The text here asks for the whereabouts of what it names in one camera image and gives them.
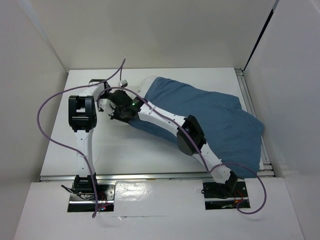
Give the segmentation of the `blue pillowcase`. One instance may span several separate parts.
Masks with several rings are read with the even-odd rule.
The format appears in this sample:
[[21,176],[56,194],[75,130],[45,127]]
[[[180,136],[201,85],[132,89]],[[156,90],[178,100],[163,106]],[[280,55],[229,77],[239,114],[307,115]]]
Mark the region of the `blue pillowcase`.
[[237,96],[206,91],[170,78],[155,79],[145,97],[172,114],[196,117],[211,150],[243,179],[260,169],[264,124],[242,109]]

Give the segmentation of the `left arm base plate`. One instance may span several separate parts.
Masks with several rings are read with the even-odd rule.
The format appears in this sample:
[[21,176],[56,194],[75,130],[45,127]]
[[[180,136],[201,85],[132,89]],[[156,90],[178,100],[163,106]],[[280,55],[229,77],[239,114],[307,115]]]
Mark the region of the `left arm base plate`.
[[[115,206],[116,184],[103,183],[97,186],[97,210],[98,212],[113,212]],[[93,192],[70,192],[68,213],[93,213],[95,211],[96,198]]]

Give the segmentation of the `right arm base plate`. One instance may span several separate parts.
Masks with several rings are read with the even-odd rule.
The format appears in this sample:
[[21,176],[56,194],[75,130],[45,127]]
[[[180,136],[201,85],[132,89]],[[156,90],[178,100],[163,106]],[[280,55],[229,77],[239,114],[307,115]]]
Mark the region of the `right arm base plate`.
[[204,195],[206,210],[249,209],[250,201],[244,181],[238,181],[232,192],[223,189],[221,184],[213,181],[202,183],[201,193]]

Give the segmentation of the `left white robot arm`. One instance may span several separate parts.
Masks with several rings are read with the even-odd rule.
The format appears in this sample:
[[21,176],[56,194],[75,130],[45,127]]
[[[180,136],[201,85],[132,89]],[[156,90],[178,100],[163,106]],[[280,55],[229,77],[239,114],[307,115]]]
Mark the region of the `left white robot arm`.
[[82,199],[95,200],[99,187],[93,164],[93,132],[97,126],[96,100],[98,95],[107,87],[101,79],[92,79],[89,87],[78,95],[68,98],[68,123],[74,132],[77,167],[72,192]]

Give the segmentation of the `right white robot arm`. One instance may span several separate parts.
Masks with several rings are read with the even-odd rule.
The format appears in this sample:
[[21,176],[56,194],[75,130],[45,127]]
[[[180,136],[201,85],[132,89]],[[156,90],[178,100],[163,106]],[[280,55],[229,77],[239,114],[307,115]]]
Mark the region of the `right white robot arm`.
[[179,150],[187,156],[197,159],[218,184],[223,196],[230,196],[236,189],[238,176],[222,163],[211,150],[205,133],[195,116],[180,116],[163,110],[150,101],[134,94],[131,98],[127,92],[132,90],[116,87],[101,94],[109,101],[112,119],[129,123],[132,120],[147,122],[171,133],[177,140]]

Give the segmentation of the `white pillow with yellow edge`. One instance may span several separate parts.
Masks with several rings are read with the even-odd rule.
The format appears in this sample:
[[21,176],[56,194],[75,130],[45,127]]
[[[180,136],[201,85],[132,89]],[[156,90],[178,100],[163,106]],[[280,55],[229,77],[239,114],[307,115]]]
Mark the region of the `white pillow with yellow edge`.
[[149,76],[143,79],[137,89],[137,93],[144,98],[156,78],[158,78],[158,76]]

